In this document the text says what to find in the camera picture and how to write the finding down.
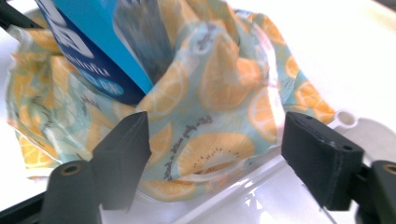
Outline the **lemon print bag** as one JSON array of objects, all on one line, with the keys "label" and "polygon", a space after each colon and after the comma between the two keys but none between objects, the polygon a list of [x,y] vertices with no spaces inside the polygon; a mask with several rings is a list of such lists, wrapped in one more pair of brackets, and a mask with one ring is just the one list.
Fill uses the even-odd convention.
[{"label": "lemon print bag", "polygon": [[[184,201],[212,190],[208,174],[279,143],[288,111],[332,120],[333,109],[267,16],[241,17],[221,0],[153,1],[174,55],[136,107],[148,115],[142,187],[151,197]],[[21,134],[26,165],[90,159],[134,108],[84,81],[51,31],[10,32],[20,48],[7,87],[8,121]]]}]

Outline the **white plastic tray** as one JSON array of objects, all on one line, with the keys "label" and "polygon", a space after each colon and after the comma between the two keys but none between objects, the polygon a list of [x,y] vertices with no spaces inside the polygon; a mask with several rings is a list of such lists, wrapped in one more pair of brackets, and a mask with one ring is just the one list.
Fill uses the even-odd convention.
[{"label": "white plastic tray", "polygon": [[217,194],[160,203],[137,194],[132,210],[104,211],[104,224],[363,224],[358,204],[346,211],[320,207],[279,151]]}]

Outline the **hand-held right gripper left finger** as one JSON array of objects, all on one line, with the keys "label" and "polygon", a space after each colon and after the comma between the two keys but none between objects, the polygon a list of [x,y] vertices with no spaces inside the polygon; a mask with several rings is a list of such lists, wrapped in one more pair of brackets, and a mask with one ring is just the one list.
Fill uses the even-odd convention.
[{"label": "hand-held right gripper left finger", "polygon": [[146,112],[122,119],[93,151],[99,203],[104,210],[129,210],[151,155]]}]

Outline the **white table sheet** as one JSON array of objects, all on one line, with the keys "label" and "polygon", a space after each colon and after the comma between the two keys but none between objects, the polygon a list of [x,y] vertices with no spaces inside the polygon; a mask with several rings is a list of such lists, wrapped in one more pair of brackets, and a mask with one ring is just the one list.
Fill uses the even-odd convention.
[{"label": "white table sheet", "polygon": [[[335,109],[396,132],[396,12],[373,0],[227,0],[267,15],[300,69]],[[6,123],[7,68],[17,41],[0,28],[0,211],[42,191],[25,176]]]}]

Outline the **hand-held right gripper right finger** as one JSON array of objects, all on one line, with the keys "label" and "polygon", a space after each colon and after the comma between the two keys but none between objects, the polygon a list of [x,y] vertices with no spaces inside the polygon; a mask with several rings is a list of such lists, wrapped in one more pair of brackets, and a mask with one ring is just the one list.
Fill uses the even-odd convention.
[{"label": "hand-held right gripper right finger", "polygon": [[286,114],[281,155],[318,204],[346,211],[351,177],[361,169],[363,149],[317,119]]}]

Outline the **blue box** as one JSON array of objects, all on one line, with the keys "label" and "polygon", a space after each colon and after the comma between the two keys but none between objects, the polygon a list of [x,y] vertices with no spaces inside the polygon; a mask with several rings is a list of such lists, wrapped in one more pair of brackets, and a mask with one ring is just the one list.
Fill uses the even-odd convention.
[{"label": "blue box", "polygon": [[139,103],[173,60],[158,0],[35,1],[66,59],[121,103]]}]

